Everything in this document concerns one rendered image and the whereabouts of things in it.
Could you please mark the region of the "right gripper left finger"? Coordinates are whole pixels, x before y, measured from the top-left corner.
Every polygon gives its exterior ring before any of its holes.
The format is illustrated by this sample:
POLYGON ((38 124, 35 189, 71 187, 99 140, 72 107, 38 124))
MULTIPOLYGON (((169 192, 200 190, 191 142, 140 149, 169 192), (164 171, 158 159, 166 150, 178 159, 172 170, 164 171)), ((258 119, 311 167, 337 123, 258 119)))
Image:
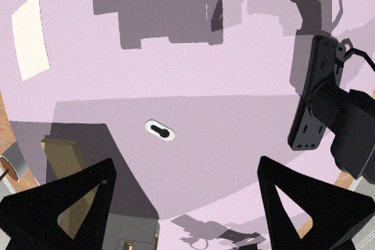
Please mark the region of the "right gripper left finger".
POLYGON ((57 250, 102 250, 115 182, 116 169, 107 158, 68 177, 5 196, 0 210, 57 250), (98 184, 91 208, 72 239, 58 225, 58 216, 98 184))

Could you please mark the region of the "white paper sheet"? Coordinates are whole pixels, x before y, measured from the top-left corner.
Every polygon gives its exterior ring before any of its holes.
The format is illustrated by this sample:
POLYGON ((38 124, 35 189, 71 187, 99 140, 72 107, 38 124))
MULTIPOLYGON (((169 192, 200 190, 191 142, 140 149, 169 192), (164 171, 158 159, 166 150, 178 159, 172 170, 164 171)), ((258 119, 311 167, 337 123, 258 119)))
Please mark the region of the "white paper sheet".
POLYGON ((45 47, 39 0, 28 0, 12 14, 12 29, 23 81, 51 68, 45 47))

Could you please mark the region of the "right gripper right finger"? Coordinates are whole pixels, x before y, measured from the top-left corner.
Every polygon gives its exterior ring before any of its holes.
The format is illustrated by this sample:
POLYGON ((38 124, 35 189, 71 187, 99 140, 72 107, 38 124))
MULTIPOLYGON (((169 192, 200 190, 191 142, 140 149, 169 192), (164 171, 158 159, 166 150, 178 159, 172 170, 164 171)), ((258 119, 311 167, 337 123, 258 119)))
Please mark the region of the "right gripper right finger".
POLYGON ((261 156, 257 169, 272 250, 336 250, 375 215, 372 197, 296 172, 261 156), (301 239, 276 186, 312 217, 301 239))

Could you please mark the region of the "white oval escutcheon plate with keyhole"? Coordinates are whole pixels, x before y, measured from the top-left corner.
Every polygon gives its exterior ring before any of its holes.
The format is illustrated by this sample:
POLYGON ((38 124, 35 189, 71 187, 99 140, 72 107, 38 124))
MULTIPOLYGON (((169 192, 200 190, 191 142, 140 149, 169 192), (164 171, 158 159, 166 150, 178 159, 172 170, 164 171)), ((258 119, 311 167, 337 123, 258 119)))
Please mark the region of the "white oval escutcheon plate with keyhole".
POLYGON ((175 137, 175 133, 168 127, 165 127, 161 123, 156 122, 155 120, 149 120, 145 124, 145 128, 150 133, 162 138, 165 141, 172 141, 175 137))

